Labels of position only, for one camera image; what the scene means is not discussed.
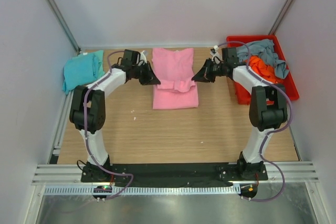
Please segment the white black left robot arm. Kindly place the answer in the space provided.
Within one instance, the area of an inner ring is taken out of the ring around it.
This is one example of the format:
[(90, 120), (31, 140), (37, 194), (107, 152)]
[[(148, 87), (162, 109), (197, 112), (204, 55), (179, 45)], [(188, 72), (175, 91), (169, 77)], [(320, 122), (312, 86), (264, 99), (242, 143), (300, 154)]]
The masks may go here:
[(139, 80), (143, 86), (160, 84), (146, 51), (126, 49), (122, 54), (115, 64), (109, 64), (109, 70), (101, 78), (73, 91), (69, 119), (81, 134), (88, 154), (87, 162), (80, 168), (82, 182), (106, 182), (115, 175), (102, 134), (106, 98), (131, 79)]

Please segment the pink t shirt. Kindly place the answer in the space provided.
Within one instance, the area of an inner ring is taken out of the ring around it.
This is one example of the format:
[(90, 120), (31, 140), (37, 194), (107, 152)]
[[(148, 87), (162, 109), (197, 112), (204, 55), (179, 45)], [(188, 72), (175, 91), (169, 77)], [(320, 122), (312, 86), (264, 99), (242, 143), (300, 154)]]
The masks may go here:
[(153, 89), (154, 110), (198, 107), (197, 84), (192, 80), (194, 49), (152, 50), (154, 73), (160, 81)]

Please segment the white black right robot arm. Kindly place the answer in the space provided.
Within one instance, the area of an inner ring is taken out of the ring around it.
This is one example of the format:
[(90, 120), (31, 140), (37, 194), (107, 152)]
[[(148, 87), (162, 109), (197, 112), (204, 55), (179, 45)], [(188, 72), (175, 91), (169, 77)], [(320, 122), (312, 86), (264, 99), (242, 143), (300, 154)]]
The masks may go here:
[(211, 49), (211, 58), (205, 60), (201, 69), (192, 78), (196, 82), (215, 82), (216, 77), (229, 77), (243, 86), (250, 94), (249, 120), (253, 130), (246, 147), (240, 153), (235, 174), (244, 180), (261, 177), (264, 171), (264, 150), (272, 135), (289, 126), (291, 107), (286, 89), (260, 75), (245, 62), (240, 62), (235, 47)]

